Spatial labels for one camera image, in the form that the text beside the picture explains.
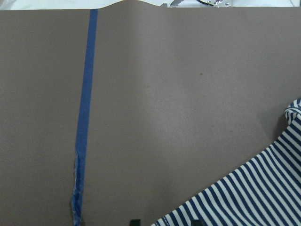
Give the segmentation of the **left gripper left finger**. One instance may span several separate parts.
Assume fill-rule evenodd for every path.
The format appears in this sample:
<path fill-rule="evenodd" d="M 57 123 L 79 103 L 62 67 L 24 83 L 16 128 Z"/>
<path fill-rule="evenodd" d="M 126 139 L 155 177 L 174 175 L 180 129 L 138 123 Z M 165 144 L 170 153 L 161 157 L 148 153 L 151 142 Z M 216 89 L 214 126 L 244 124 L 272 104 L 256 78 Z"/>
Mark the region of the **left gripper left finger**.
<path fill-rule="evenodd" d="M 141 220 L 140 219 L 132 219 L 130 220 L 130 226 L 140 226 Z"/>

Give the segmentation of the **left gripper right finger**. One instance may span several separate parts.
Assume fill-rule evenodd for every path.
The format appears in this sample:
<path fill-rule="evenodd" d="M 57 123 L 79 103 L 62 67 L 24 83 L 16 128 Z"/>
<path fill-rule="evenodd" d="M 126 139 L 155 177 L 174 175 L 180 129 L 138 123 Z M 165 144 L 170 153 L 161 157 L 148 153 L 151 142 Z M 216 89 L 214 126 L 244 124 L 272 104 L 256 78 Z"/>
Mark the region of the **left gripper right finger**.
<path fill-rule="evenodd" d="M 194 219 L 191 221 L 191 226 L 202 226 L 202 221 L 200 219 Z"/>

